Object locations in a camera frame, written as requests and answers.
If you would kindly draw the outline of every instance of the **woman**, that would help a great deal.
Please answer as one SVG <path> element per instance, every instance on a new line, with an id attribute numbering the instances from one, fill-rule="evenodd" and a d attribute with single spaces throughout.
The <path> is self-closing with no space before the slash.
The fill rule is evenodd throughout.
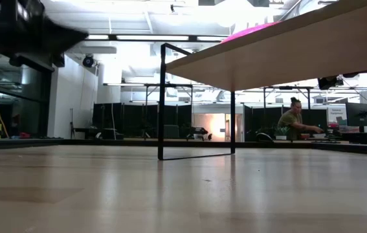
<path id="1" fill-rule="evenodd" d="M 300 131 L 315 131 L 316 133 L 323 132 L 323 130 L 317 126 L 307 126 L 302 123 L 301 109 L 301 101 L 292 97 L 291 109 L 284 113 L 278 122 L 278 126 L 280 127 L 289 127 L 287 136 L 288 140 L 298 140 Z"/>

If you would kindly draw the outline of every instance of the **pink object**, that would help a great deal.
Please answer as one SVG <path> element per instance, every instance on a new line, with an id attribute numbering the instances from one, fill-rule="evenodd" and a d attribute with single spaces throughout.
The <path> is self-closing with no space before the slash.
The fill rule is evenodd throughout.
<path id="1" fill-rule="evenodd" d="M 278 22 L 275 22 L 275 23 L 267 23 L 267 24 L 264 24 L 264 25 L 258 25 L 256 27 L 252 27 L 252 28 L 247 28 L 245 30 L 242 30 L 240 32 L 237 32 L 231 36 L 228 36 L 227 39 L 224 39 L 221 43 L 225 43 L 225 42 L 228 42 L 228 41 L 231 41 L 233 39 L 236 39 L 236 38 L 240 38 L 242 36 L 245 36 L 247 34 L 251 34 L 253 32 L 256 32 L 256 31 L 259 31 L 261 29 L 264 29 L 264 28 L 267 28 L 269 26 L 272 26 L 272 25 L 275 25 L 277 24 Z"/>

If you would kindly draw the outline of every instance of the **computer monitor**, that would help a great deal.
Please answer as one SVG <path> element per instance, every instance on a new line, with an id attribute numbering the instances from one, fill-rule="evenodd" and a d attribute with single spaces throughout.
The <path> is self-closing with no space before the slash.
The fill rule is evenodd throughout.
<path id="1" fill-rule="evenodd" d="M 346 103 L 347 125 L 367 126 L 367 104 Z"/>

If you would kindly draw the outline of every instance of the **wooden floor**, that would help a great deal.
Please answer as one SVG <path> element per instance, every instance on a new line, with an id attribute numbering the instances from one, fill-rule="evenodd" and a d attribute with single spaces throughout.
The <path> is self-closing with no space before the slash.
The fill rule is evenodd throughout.
<path id="1" fill-rule="evenodd" d="M 156 148 L 0 151 L 0 232 L 367 233 L 367 155 Z M 222 153 L 168 148 L 170 155 Z"/>

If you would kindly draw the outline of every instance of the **green shirt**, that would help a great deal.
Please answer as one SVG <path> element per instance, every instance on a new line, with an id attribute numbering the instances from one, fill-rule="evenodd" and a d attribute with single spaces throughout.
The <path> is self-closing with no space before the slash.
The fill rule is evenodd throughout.
<path id="1" fill-rule="evenodd" d="M 298 137 L 300 135 L 300 130 L 294 127 L 291 127 L 291 124 L 295 122 L 302 124 L 302 117 L 301 117 L 301 114 L 295 114 L 291 112 L 291 110 L 288 110 L 286 113 L 284 113 L 281 116 L 280 121 L 278 122 L 278 126 L 280 127 L 285 127 L 285 126 L 289 127 L 289 131 L 287 135 L 288 140 L 298 140 Z"/>

